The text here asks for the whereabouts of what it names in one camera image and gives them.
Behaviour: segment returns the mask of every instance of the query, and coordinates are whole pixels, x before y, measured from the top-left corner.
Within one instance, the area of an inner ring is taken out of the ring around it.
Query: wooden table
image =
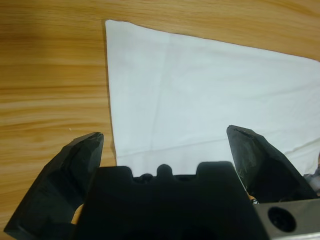
[[[104,133],[102,165],[116,163],[107,19],[320,60],[319,0],[2,0],[1,230],[73,138]]]

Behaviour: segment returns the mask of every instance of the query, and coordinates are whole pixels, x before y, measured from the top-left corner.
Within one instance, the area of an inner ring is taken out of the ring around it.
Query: wood grain surface
[[[319,0],[0,0],[1,230],[73,138],[104,133],[116,163],[108,19],[320,60]]]

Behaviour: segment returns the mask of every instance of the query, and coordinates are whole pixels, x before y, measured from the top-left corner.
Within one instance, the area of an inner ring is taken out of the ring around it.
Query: screw hole
[[[272,224],[283,232],[293,232],[296,227],[296,220],[290,212],[280,207],[272,207],[268,211],[268,217]]]

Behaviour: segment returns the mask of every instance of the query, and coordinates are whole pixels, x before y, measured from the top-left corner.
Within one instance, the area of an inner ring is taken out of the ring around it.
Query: cloth fold
[[[316,170],[319,62],[113,20],[106,39],[116,160],[134,176],[233,162],[229,125],[263,135],[301,174]]]

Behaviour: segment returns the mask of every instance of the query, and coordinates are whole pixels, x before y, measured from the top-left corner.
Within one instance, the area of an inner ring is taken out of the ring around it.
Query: white towel
[[[116,160],[134,176],[233,162],[229,125],[263,135],[301,174],[316,170],[319,62],[113,20],[106,35]]]

